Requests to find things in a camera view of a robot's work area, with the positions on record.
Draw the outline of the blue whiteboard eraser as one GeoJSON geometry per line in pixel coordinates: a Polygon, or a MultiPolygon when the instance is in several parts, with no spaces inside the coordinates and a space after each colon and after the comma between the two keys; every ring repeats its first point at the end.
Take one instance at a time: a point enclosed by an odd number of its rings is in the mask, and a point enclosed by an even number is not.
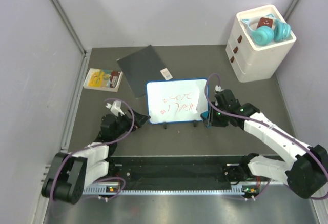
{"type": "Polygon", "coordinates": [[[201,117],[205,127],[209,128],[211,126],[209,111],[205,111],[205,112],[201,113],[200,117],[201,117]]]}

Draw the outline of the blue framed whiteboard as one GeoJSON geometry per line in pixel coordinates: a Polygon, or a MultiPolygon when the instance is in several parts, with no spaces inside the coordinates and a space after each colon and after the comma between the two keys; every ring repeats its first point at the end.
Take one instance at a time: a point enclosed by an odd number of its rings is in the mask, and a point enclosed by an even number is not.
{"type": "Polygon", "coordinates": [[[209,110],[205,78],[165,80],[146,85],[151,124],[201,121],[209,110]]]}

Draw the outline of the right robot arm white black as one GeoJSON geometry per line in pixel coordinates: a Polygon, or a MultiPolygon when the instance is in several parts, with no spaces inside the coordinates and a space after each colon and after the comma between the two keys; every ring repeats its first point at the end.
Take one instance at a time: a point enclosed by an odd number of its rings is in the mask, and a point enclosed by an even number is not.
{"type": "Polygon", "coordinates": [[[265,177],[287,185],[301,198],[312,198],[327,183],[327,150],[300,142],[272,123],[250,103],[241,105],[230,89],[215,87],[215,102],[210,103],[204,123],[210,127],[232,125],[255,136],[280,157],[269,159],[257,153],[243,156],[238,176],[246,181],[265,177]]]}

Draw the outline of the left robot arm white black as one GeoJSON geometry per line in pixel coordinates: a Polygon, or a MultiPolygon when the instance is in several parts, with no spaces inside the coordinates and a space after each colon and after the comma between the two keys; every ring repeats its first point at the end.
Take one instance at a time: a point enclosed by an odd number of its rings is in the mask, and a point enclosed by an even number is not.
{"type": "Polygon", "coordinates": [[[73,155],[57,153],[42,185],[42,197],[76,204],[90,184],[100,178],[113,180],[116,169],[109,164],[109,158],[117,148],[116,140],[141,128],[150,119],[134,110],[130,114],[134,117],[122,113],[104,115],[95,142],[73,155]]]}

